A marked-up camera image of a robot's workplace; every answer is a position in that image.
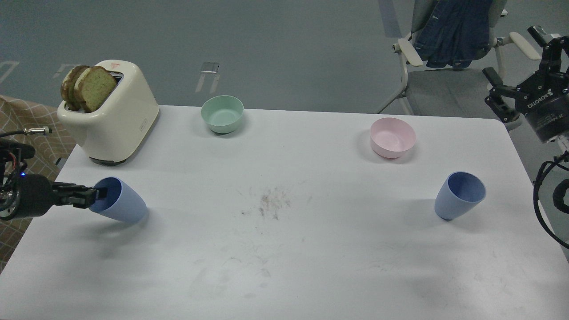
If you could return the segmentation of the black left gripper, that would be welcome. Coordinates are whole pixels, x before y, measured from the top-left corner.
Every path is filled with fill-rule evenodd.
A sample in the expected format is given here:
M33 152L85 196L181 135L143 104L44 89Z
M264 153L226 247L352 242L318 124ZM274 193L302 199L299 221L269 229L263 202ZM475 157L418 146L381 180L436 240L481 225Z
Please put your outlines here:
M43 216L53 205L72 205L87 209L105 199L108 189L89 189L84 185L51 183L44 176L17 176L1 191L1 220Z

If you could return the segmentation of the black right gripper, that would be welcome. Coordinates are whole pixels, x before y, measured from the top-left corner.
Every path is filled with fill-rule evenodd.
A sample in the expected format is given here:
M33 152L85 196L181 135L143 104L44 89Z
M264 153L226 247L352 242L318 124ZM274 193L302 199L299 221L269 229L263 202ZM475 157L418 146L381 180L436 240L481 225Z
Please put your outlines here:
M538 139L547 143L569 128L568 73L561 71L561 53L568 54L569 37L547 34L541 26L528 27L528 33L542 48L538 71L512 87L504 85L494 68L482 69L490 84L485 103L504 124L518 121L523 114ZM519 93L516 109L508 106L504 97L514 99Z

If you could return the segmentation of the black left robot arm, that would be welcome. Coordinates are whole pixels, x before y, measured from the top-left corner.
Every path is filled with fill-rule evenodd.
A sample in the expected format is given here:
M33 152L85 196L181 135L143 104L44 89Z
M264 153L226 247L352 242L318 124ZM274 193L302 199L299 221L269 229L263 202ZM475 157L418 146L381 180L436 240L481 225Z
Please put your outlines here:
M1 220L43 216L54 205L87 209L108 196L108 187L51 182L40 174L26 173L27 160L35 156L36 150L30 144L9 140L8 136L51 133L49 126L43 126L1 134Z

